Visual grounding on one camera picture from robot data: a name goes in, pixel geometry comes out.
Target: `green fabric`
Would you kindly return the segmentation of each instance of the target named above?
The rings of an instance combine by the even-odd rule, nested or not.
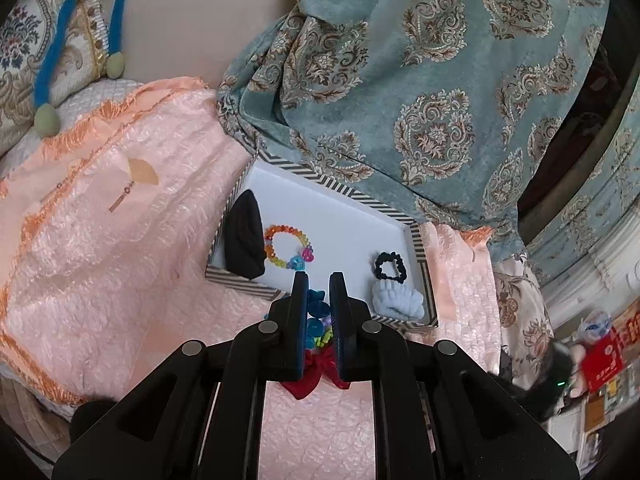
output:
[[[124,72],[124,54],[115,52],[107,59],[107,76],[109,79],[117,79]]]
[[[494,227],[593,60],[609,0],[297,0],[231,64],[225,131],[418,221]]]
[[[56,109],[49,103],[44,103],[36,110],[33,125],[42,137],[57,135],[60,131],[60,118]]]

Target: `stuffed toy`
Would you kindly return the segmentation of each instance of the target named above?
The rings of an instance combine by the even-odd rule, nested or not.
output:
[[[54,136],[60,131],[60,118],[56,109],[49,103],[49,84],[65,45],[66,26],[76,8],[76,1],[63,0],[58,14],[56,35],[49,45],[49,50],[40,67],[40,72],[38,72],[33,88],[33,98],[36,105],[34,126],[43,137]],[[115,0],[111,14],[108,37],[109,58],[107,60],[107,76],[111,79],[119,78],[124,72],[124,54],[120,50],[124,1]]]

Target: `teal patterned cloth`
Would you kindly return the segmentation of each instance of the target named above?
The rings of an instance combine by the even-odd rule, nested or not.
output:
[[[613,229],[640,196],[640,83],[620,126],[588,179],[527,246],[541,286],[569,278],[570,267]]]
[[[231,64],[228,134],[418,221],[495,228],[582,85],[609,0],[297,0]]]

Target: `red envelope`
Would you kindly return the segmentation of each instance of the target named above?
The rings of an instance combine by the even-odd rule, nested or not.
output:
[[[591,393],[597,392],[619,374],[625,365],[622,362],[620,340],[615,331],[609,332],[592,346],[582,361],[582,372]]]

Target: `black hair tie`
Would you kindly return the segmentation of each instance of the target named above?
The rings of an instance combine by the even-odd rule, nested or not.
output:
[[[382,272],[382,264],[385,262],[394,262],[396,264],[396,269],[398,270],[399,276],[391,278],[387,276],[384,272]],[[374,276],[377,280],[394,280],[398,283],[404,283],[406,280],[406,269],[404,268],[404,263],[402,263],[402,258],[400,254],[397,253],[380,253],[380,256],[376,258],[376,269],[373,271]]]

